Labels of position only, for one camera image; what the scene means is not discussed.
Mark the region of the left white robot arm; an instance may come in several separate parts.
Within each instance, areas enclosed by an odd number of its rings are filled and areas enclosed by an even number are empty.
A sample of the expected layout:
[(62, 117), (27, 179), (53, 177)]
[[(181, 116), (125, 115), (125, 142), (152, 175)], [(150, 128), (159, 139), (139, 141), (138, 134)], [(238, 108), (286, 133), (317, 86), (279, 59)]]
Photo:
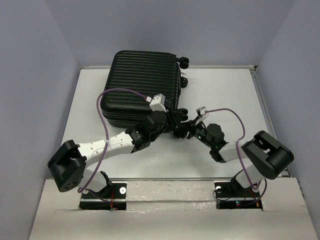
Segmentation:
[(110, 194), (112, 182), (104, 171), (89, 170), (103, 160), (132, 154), (150, 146), (161, 134), (175, 131), (182, 121), (187, 120), (185, 108), (165, 111), (152, 111), (145, 120), (132, 128), (110, 137), (76, 144), (65, 141), (48, 161), (47, 166), (59, 192), (68, 192), (74, 188), (93, 191), (104, 198)]

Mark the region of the black hard-shell suitcase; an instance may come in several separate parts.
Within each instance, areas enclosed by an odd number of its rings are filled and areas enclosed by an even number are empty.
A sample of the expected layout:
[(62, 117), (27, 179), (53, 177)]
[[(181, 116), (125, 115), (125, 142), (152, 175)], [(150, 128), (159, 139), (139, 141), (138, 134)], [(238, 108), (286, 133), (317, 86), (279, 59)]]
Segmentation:
[(188, 79), (181, 71), (190, 60), (169, 52), (121, 50), (112, 60), (103, 89), (96, 102), (101, 118), (117, 128), (132, 128), (152, 113), (146, 97), (162, 94), (165, 107), (178, 107), (181, 89)]

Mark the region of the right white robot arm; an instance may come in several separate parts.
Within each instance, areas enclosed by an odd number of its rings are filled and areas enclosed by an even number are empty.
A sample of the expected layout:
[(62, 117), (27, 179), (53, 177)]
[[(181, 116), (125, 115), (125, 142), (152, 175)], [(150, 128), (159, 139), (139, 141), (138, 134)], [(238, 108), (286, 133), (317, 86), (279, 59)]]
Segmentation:
[(249, 159), (251, 165), (245, 167), (241, 162), (242, 169), (230, 181), (235, 196), (242, 196), (251, 185), (262, 180), (276, 179), (295, 159), (291, 150), (264, 130), (249, 141), (226, 141), (220, 125), (190, 120), (181, 123), (173, 134), (181, 139), (196, 138), (209, 147), (210, 156), (218, 163)]

